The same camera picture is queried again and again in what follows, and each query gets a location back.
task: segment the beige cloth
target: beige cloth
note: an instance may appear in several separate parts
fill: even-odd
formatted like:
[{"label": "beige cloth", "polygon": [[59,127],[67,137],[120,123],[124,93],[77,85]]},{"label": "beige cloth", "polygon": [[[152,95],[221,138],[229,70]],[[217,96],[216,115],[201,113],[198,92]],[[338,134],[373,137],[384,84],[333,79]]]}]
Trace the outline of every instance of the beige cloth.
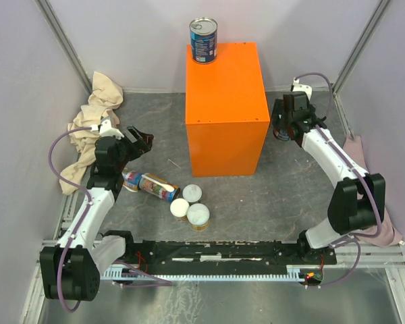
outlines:
[{"label": "beige cloth", "polygon": [[[107,116],[112,117],[115,124],[118,124],[119,119],[114,114],[113,109],[118,108],[122,102],[122,88],[102,73],[94,72],[93,92],[88,98],[88,105],[81,106],[81,111],[74,121],[67,125],[67,130],[90,127],[93,124],[99,125],[101,119]],[[81,184],[87,166],[95,162],[95,142],[99,135],[89,130],[82,130],[69,136],[70,142],[75,145],[76,150],[81,155],[78,162],[66,167],[60,174],[69,181]],[[61,180],[60,186],[64,194],[71,194],[76,190],[76,187]]]},{"label": "beige cloth", "polygon": [[[359,166],[366,168],[365,158],[363,156],[362,140],[360,136],[355,136],[354,140],[347,138],[344,151],[348,154],[351,159],[353,159]],[[374,234],[377,231],[377,227],[373,226],[364,231],[366,234]],[[389,246],[398,244],[402,240],[402,234],[394,228],[387,209],[384,208],[384,220],[381,224],[381,234],[376,238],[362,238],[362,241],[378,245],[378,246]]]}]

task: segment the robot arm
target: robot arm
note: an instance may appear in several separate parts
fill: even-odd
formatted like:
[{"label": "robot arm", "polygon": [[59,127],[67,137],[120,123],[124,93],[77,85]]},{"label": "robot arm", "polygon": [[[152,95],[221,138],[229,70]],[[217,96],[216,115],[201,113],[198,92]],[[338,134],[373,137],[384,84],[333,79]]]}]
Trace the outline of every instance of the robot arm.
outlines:
[{"label": "robot arm", "polygon": [[[70,228],[56,246],[44,247],[40,252],[40,268],[45,296],[59,298],[57,277],[61,270],[61,293],[66,300],[92,300],[99,288],[100,274],[116,259],[132,255],[133,239],[127,231],[109,231],[95,248],[98,230],[122,189],[123,168],[129,161],[149,152],[153,135],[139,132],[131,126],[128,131],[135,137],[132,142],[109,118],[101,125],[92,126],[101,137],[96,141],[94,155],[96,162],[90,170],[87,183],[88,197],[77,212]],[[64,263],[59,262],[65,252]]]},{"label": "robot arm", "polygon": [[309,103],[312,90],[294,81],[292,92],[276,100],[271,123],[279,140],[295,140],[308,152],[329,177],[335,191],[327,218],[306,231],[310,249],[324,248],[353,231],[365,230],[377,224],[370,199],[360,183],[362,177],[372,193],[381,222],[384,216],[385,181],[380,174],[370,175],[357,165],[336,143]]}]

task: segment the can lid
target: can lid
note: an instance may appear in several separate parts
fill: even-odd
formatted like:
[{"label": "can lid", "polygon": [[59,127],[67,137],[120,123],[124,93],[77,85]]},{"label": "can lid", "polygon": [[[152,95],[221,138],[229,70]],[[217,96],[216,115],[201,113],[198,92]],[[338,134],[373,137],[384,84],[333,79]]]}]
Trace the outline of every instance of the can lid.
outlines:
[{"label": "can lid", "polygon": [[217,22],[211,18],[199,18],[191,21],[190,30],[198,35],[208,35],[215,32]]},{"label": "can lid", "polygon": [[199,186],[196,184],[188,184],[183,189],[183,198],[185,198],[189,203],[195,203],[201,199],[203,192]]},{"label": "can lid", "polygon": [[171,214],[176,217],[185,217],[189,209],[189,202],[184,200],[183,198],[177,198],[173,200],[171,205],[169,206],[169,210]]},{"label": "can lid", "polygon": [[188,209],[188,221],[192,225],[204,225],[210,218],[209,209],[203,204],[195,204]]}]

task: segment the white lid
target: white lid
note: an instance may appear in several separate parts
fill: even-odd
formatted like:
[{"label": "white lid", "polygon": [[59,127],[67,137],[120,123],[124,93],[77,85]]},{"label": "white lid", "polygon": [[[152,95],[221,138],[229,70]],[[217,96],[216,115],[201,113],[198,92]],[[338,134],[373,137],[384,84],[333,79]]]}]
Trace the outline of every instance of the white lid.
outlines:
[{"label": "white lid", "polygon": [[188,209],[189,209],[189,202],[187,202],[183,198],[177,198],[173,200],[173,202],[169,206],[171,214],[173,214],[176,217],[185,217],[186,213],[188,212]]},{"label": "white lid", "polygon": [[209,209],[203,204],[195,204],[188,209],[188,221],[192,225],[204,225],[210,218]]},{"label": "white lid", "polygon": [[189,203],[195,203],[201,199],[203,192],[199,186],[196,184],[188,184],[183,189],[183,198],[185,198]]}]

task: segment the tin can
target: tin can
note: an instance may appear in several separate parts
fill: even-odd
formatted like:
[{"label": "tin can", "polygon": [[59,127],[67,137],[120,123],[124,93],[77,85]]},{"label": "tin can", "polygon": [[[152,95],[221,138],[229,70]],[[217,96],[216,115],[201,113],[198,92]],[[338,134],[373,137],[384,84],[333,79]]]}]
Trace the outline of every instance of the tin can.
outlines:
[{"label": "tin can", "polygon": [[166,200],[169,202],[173,201],[174,199],[176,199],[178,197],[178,194],[180,193],[179,186],[176,186],[175,184],[170,184],[170,183],[166,182],[165,180],[159,179],[157,176],[150,174],[150,173],[145,173],[144,175],[146,177],[152,178],[163,184],[169,184],[170,186],[173,186],[174,191],[173,192],[166,191],[166,189],[164,189],[164,187],[162,187],[146,178],[140,179],[140,183],[138,185],[140,187],[140,189],[150,192],[151,194],[158,196],[160,199],[163,199],[163,200]]},{"label": "tin can", "polygon": [[217,55],[217,22],[212,18],[198,18],[190,22],[189,29],[194,61],[213,62]]},{"label": "tin can", "polygon": [[121,172],[123,175],[124,183],[123,186],[125,186],[129,191],[137,192],[140,190],[138,187],[138,183],[141,180],[142,173],[137,172],[137,171],[132,171],[125,167],[123,171]]}]

